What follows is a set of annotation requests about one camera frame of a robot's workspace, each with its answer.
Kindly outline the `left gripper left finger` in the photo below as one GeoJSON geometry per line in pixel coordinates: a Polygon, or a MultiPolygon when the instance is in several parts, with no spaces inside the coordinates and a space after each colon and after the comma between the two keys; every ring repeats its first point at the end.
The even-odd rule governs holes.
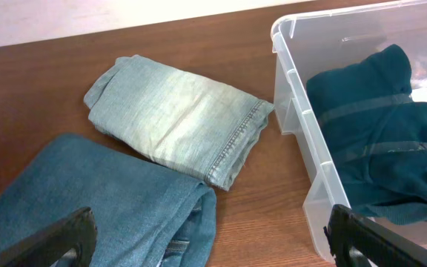
{"type": "Polygon", "coordinates": [[[0,252],[0,266],[89,266],[96,242],[92,209],[84,207],[0,252]]]}

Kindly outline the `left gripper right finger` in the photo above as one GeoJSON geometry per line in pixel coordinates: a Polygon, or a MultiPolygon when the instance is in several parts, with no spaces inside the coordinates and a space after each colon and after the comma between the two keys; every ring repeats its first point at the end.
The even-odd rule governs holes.
{"type": "Polygon", "coordinates": [[[336,266],[427,267],[427,249],[341,204],[324,233],[336,266]]]}

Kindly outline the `dark teal cloth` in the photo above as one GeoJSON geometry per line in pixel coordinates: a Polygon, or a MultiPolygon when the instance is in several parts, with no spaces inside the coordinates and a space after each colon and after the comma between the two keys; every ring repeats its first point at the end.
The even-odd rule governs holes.
{"type": "Polygon", "coordinates": [[[427,222],[427,102],[395,44],[306,84],[351,207],[397,225],[427,222]]]}

